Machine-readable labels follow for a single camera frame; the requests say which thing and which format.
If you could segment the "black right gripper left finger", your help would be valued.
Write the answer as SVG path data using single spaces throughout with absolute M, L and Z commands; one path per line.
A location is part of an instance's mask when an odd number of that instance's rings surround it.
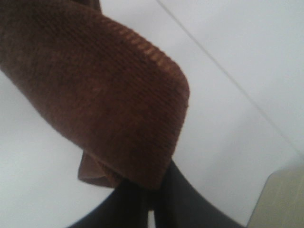
M 148 227 L 148 192 L 123 181 L 93 211 L 71 228 L 146 228 Z

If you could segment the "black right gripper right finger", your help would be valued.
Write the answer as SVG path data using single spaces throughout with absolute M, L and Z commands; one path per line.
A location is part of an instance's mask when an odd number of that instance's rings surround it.
M 238 223 L 204 199 L 174 162 L 154 204 L 157 228 L 236 228 Z

